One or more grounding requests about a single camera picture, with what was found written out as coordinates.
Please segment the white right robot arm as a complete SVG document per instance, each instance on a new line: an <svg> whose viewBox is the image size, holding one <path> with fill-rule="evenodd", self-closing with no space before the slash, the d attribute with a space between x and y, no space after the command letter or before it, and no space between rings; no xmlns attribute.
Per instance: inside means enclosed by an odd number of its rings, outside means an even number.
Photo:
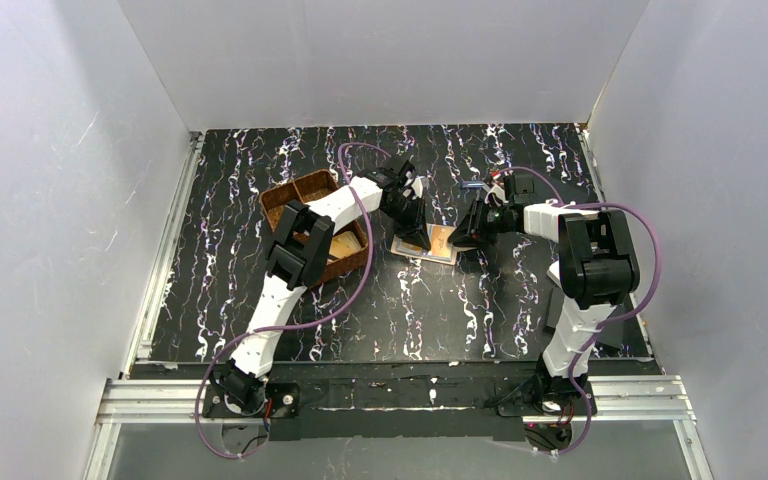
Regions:
<svg viewBox="0 0 768 480"><path fill-rule="evenodd" d="M541 177L528 167L490 174L449 242L483 248L501 234L519 233L555 243L558 259L548 275L563 293L561 312L528 385L536 400L579 397L595 339L638 288L639 265L623 210L574 207L559 193L539 201L535 183Z"/></svg>

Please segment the yellow VIP card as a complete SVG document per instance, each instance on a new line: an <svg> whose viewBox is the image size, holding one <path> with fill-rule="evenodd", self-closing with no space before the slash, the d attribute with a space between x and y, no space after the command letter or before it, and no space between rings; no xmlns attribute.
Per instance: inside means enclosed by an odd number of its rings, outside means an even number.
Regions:
<svg viewBox="0 0 768 480"><path fill-rule="evenodd" d="M335 235L329 247L328 261L336 262L360 253L364 249L363 242L353 231L344 231Z"/></svg>

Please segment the orange card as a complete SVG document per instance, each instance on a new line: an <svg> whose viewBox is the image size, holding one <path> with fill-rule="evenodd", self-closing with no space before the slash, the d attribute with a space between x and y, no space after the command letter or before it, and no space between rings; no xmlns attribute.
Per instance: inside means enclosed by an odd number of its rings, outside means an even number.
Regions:
<svg viewBox="0 0 768 480"><path fill-rule="evenodd" d="M453 250L449 238L454 230L454 227L446 225L433 224L429 226L430 256L449 258L452 255Z"/></svg>

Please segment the brown woven basket card holder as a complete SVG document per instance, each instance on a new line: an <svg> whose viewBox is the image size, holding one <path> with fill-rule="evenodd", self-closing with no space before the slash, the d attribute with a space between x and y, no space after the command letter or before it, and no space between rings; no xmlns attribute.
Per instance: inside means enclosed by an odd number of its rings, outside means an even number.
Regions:
<svg viewBox="0 0 768 480"><path fill-rule="evenodd" d="M338 192L333 175L326 169L294 178L260 195L263 213L272 229L272 240L266 247L267 271L277 268L279 276L292 288L319 286L360 269L367 262L369 242L361 223L338 222L336 213L326 213L323 207L315 206L319 200L334 200L338 207L354 204L350 193ZM344 231L353 231L364 249L329 262L331 240Z"/></svg>

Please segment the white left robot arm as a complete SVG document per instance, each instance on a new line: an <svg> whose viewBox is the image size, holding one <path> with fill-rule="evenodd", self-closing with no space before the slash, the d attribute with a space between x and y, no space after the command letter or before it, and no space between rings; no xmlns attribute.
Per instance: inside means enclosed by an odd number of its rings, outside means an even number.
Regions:
<svg viewBox="0 0 768 480"><path fill-rule="evenodd" d="M402 159L392 167L364 170L311 201L295 193L283 207L266 250L263 288L246 336L213 370L213 388L241 410L257 411L265 401L263 388L281 330L300 297L324 279L327 269L337 274L346 270L330 253L335 234L379 211L392 219L396 238L428 250L425 207L423 181L414 165Z"/></svg>

